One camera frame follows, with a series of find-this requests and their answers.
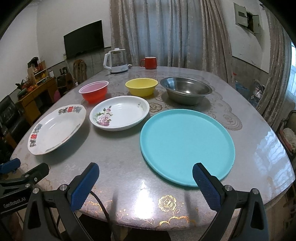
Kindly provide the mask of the white plate red blue pattern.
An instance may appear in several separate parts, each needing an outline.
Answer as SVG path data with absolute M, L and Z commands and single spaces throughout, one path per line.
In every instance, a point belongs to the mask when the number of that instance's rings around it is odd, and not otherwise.
M 38 156 L 65 144 L 82 126 L 86 109 L 80 104 L 62 106 L 47 114 L 31 131 L 28 150 Z

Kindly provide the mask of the white plate pink roses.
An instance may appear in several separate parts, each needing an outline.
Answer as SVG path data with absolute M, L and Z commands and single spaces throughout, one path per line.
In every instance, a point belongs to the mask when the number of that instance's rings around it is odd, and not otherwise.
M 149 103 L 137 96 L 117 96 L 97 104 L 91 111 L 91 123 L 105 131 L 123 131 L 138 125 L 149 114 Z

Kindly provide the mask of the red plastic bowl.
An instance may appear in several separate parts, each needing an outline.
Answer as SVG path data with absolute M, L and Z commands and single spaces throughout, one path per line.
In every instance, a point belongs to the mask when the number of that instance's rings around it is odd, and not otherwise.
M 107 94 L 108 81 L 95 81 L 79 89 L 79 93 L 89 104 L 98 103 Z

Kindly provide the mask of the turquoise round tray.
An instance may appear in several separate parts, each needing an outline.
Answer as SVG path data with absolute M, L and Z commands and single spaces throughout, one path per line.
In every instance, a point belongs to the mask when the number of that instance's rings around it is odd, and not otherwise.
M 235 161 L 229 132 L 215 119 L 194 110 L 155 114 L 142 127 L 139 141 L 145 161 L 157 174 L 186 187 L 197 187 L 192 175 L 196 163 L 222 180 Z

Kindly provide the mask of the yellow plastic bowl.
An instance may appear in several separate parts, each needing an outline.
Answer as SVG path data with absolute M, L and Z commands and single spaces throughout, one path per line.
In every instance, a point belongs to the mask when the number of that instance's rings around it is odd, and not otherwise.
M 135 78 L 128 80 L 125 87 L 130 94 L 138 97 L 146 97 L 153 94 L 158 81 L 152 78 Z

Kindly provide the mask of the stainless steel bowl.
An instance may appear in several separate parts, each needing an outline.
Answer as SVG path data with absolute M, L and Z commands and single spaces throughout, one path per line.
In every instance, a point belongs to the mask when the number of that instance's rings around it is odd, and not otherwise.
M 208 84 L 185 77 L 167 77 L 162 79 L 160 84 L 166 89 L 171 100 L 183 105 L 200 104 L 213 92 Z

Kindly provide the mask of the black leather chair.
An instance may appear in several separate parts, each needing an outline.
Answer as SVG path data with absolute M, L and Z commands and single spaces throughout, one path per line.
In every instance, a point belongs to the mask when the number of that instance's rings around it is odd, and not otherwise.
M 9 95 L 1 101 L 1 124 L 16 144 L 21 141 L 30 127 Z

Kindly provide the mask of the wooden cabinet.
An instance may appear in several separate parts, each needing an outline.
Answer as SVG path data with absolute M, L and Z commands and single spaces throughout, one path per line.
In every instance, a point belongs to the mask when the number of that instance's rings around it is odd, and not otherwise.
M 25 85 L 26 94 L 17 101 L 26 120 L 32 125 L 54 103 L 54 94 L 58 90 L 55 77 L 49 75 L 46 62 L 37 67 L 28 68 L 28 81 Z

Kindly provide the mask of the chair with cushion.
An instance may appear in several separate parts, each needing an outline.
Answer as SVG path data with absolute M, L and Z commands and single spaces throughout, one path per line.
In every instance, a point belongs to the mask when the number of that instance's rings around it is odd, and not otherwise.
M 287 118 L 281 120 L 276 135 L 284 146 L 284 149 L 292 162 L 295 158 L 295 114 L 296 111 L 292 110 Z

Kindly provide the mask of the wooden chair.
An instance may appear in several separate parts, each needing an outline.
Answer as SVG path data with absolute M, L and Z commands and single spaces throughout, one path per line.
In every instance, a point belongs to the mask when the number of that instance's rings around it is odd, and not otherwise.
M 73 78 L 78 84 L 87 80 L 87 66 L 84 60 L 78 59 L 73 62 Z

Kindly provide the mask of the side curtain by window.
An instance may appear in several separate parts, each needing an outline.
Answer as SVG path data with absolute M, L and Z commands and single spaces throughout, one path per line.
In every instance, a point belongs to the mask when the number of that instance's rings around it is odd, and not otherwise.
M 285 99 L 292 50 L 291 39 L 280 21 L 268 9 L 266 16 L 270 35 L 269 74 L 256 110 L 270 126 L 273 126 Z

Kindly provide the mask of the window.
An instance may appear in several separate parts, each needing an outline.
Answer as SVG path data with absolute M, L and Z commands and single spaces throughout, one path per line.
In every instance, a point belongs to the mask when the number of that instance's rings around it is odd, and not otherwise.
M 287 90 L 288 93 L 295 99 L 296 95 L 296 57 L 295 57 L 295 45 L 292 43 L 292 59 L 290 67 L 290 77 L 288 81 Z

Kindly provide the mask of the white electric kettle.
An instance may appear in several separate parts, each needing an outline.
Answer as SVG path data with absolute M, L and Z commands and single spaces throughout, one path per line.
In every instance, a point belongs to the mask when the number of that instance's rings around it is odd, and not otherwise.
M 128 71 L 125 49 L 115 48 L 104 55 L 103 67 L 111 74 Z

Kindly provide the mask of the black television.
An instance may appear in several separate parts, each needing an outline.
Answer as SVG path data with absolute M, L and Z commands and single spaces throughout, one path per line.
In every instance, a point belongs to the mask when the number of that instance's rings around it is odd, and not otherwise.
M 104 49 L 102 20 L 78 28 L 63 39 L 67 59 Z

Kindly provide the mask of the red mug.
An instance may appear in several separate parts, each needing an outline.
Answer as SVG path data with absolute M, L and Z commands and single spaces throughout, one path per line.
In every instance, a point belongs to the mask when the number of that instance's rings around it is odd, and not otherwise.
M 140 67 L 145 69 L 157 69 L 157 58 L 154 56 L 145 57 L 140 61 Z

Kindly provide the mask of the wall electrical box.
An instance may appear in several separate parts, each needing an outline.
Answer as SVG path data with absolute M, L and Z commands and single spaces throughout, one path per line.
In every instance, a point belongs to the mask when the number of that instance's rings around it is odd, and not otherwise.
M 260 16 L 252 14 L 246 7 L 234 3 L 235 23 L 253 34 L 261 33 Z

